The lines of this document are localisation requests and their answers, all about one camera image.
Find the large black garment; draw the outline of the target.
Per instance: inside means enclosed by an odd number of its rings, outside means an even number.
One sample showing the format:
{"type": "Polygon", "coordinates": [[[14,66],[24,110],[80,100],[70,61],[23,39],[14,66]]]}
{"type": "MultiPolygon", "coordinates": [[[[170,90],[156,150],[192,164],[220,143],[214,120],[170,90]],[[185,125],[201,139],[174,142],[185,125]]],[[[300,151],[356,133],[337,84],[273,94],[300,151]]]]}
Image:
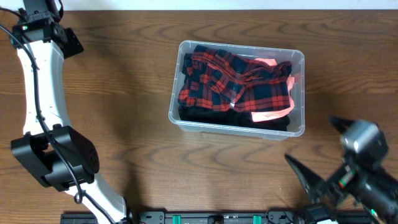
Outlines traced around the large black garment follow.
{"type": "Polygon", "coordinates": [[[252,128],[255,123],[250,113],[239,113],[235,110],[214,111],[196,106],[179,106],[178,113],[181,120],[198,123],[221,124],[252,128]]]}

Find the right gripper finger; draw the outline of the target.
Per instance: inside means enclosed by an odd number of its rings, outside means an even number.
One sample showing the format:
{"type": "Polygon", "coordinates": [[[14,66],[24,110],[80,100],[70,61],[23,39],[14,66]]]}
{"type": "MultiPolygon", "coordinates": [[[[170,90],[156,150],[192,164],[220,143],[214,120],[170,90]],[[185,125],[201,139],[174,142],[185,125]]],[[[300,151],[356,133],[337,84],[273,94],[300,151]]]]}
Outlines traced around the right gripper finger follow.
{"type": "Polygon", "coordinates": [[[344,134],[355,123],[355,120],[330,116],[329,122],[340,134],[344,134]]]}
{"type": "Polygon", "coordinates": [[[320,202],[321,198],[323,197],[322,186],[326,182],[296,158],[285,154],[285,160],[288,162],[298,177],[304,191],[308,195],[309,201],[312,203],[320,202]]]}

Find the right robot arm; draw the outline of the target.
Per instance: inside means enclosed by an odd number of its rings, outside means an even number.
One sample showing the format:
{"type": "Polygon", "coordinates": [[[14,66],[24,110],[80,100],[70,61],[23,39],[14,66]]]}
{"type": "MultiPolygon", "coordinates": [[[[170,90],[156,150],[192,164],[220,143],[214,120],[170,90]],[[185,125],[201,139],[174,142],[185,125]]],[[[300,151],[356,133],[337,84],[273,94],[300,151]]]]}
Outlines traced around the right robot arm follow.
{"type": "Polygon", "coordinates": [[[296,173],[309,201],[324,197],[338,206],[348,195],[363,205],[373,220],[397,223],[397,180],[382,167],[389,147],[376,123],[357,119],[330,117],[330,123],[341,134],[344,149],[342,165],[328,180],[286,154],[285,160],[296,173]]]}

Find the red plaid flannel shirt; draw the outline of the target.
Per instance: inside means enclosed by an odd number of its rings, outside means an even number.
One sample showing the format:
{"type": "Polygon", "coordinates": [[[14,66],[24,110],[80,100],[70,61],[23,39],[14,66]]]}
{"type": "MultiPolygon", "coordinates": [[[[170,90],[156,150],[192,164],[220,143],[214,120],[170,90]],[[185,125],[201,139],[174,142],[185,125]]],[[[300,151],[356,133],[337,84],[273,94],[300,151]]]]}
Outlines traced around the red plaid flannel shirt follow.
{"type": "Polygon", "coordinates": [[[292,72],[290,61],[268,65],[197,45],[192,67],[178,94],[181,106],[237,112],[279,111],[290,106],[286,82],[292,72]]]}

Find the pink garment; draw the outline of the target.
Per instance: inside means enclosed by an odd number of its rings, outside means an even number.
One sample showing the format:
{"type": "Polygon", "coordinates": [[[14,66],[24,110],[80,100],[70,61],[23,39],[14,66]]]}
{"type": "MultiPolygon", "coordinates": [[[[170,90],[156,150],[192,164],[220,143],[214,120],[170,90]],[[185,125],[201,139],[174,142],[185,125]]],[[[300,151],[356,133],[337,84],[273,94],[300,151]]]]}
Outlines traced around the pink garment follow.
{"type": "Polygon", "coordinates": [[[294,108],[295,108],[295,103],[293,98],[291,97],[291,90],[294,86],[295,83],[295,78],[293,76],[289,76],[287,78],[287,89],[289,92],[289,103],[290,106],[286,109],[279,110],[279,111],[270,111],[270,112],[252,112],[252,121],[255,123],[259,123],[262,121],[270,121],[274,119],[279,119],[284,116],[287,116],[294,108]]]}

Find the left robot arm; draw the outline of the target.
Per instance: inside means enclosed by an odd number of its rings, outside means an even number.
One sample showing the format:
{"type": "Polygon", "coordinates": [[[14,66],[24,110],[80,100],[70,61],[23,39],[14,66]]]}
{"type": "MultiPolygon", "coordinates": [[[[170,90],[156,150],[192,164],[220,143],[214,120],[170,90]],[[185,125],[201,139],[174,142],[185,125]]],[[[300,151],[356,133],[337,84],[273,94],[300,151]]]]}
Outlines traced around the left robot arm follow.
{"type": "Polygon", "coordinates": [[[95,223],[131,223],[124,197],[100,175],[94,144],[68,116],[63,64],[83,46],[60,23],[62,2],[24,0],[18,16],[9,36],[24,72],[26,117],[22,137],[11,142],[13,156],[40,185],[88,208],[95,223]]]}

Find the small black garment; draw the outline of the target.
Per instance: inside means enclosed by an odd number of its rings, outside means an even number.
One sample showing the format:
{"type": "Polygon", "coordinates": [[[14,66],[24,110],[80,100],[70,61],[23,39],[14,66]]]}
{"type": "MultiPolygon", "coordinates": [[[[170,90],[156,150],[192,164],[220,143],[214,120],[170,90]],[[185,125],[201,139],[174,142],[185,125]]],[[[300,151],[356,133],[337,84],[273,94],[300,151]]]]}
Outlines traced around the small black garment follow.
{"type": "Polygon", "coordinates": [[[192,70],[192,54],[185,54],[183,58],[182,73],[189,77],[193,73],[192,70]]]}

